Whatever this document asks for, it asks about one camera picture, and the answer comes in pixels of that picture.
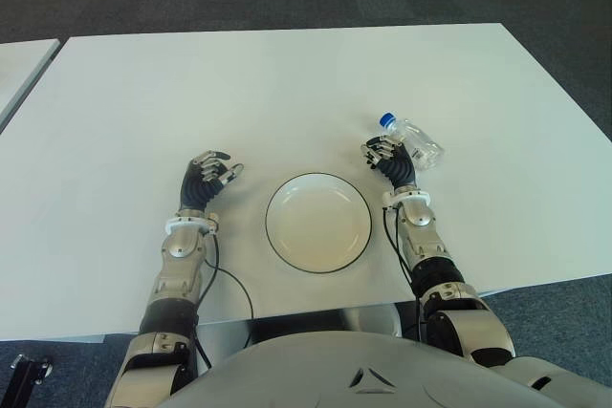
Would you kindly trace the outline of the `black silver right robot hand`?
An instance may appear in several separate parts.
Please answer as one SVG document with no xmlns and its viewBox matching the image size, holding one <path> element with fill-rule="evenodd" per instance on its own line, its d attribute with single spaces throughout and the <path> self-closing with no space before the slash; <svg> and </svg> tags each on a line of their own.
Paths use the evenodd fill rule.
<svg viewBox="0 0 612 408">
<path fill-rule="evenodd" d="M 361 146 L 361 153 L 372 170 L 378 170 L 394 189 L 415 186 L 416 173 L 404 144 L 384 135 L 372 138 Z"/>
</svg>

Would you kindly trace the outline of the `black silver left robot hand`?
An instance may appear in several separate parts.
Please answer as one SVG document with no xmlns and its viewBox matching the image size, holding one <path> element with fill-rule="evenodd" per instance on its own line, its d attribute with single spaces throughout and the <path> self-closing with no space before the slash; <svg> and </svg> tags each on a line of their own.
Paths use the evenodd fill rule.
<svg viewBox="0 0 612 408">
<path fill-rule="evenodd" d="M 187 165 L 181 185 L 180 207 L 204 212 L 208 203 L 244 170 L 243 163 L 227 167 L 230 155 L 208 150 Z"/>
</svg>

